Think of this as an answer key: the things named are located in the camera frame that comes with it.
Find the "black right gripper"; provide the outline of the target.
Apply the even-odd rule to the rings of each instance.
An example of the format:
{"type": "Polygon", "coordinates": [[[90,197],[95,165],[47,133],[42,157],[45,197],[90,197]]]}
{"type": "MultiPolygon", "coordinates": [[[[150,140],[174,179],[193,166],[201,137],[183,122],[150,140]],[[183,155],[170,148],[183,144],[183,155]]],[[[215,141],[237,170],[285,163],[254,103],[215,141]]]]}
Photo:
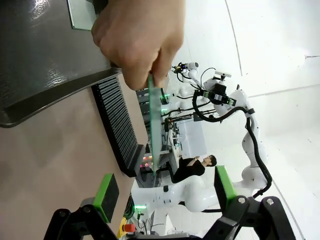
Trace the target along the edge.
{"type": "Polygon", "coordinates": [[[225,85],[216,83],[211,92],[200,90],[199,95],[209,99],[212,103],[226,103],[228,105],[235,106],[237,101],[227,96],[226,89],[227,87],[225,85]]]}

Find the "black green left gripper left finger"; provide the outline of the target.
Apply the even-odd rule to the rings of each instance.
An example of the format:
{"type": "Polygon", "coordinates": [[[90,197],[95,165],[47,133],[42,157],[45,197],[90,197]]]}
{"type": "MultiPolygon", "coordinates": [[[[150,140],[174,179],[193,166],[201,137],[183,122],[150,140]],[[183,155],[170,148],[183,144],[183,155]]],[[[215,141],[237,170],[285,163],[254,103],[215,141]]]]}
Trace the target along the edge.
{"type": "Polygon", "coordinates": [[[45,240],[82,240],[91,236],[94,240],[116,240],[108,226],[119,197],[115,175],[106,174],[95,197],[88,198],[76,211],[57,209],[48,225],[45,240]]]}

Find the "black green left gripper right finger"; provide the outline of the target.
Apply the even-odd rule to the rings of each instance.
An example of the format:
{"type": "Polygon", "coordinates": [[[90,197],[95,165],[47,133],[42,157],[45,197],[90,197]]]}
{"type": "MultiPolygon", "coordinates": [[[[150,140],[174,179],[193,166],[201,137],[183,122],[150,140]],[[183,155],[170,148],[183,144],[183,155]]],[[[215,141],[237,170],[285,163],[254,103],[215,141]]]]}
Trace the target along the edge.
{"type": "Polygon", "coordinates": [[[240,229],[252,228],[260,240],[295,240],[295,234],[279,198],[261,201],[237,195],[224,166],[215,168],[214,187],[222,216],[203,237],[204,240],[234,240],[240,229]]]}

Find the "person's right hand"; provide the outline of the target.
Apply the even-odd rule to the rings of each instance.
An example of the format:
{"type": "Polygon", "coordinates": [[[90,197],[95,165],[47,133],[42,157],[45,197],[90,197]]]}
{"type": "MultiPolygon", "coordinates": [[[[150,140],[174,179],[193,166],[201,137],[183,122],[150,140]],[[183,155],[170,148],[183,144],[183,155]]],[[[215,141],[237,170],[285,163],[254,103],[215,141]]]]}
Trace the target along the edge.
{"type": "Polygon", "coordinates": [[[161,88],[183,45],[184,0],[110,0],[95,20],[91,34],[102,54],[121,68],[132,90],[161,88]]]}

